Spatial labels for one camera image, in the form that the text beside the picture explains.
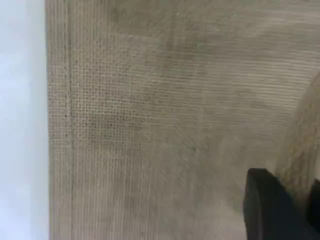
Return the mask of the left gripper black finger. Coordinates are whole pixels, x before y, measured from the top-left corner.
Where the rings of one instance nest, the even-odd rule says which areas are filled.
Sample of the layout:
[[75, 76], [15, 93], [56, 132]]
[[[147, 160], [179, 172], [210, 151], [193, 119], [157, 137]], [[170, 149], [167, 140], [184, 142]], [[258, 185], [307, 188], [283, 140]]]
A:
[[272, 173], [265, 168], [250, 168], [243, 200], [247, 239], [318, 240], [320, 229], [309, 223], [309, 197], [306, 214], [302, 214]]
[[315, 228], [320, 228], [320, 182], [315, 181], [309, 195], [308, 222]]

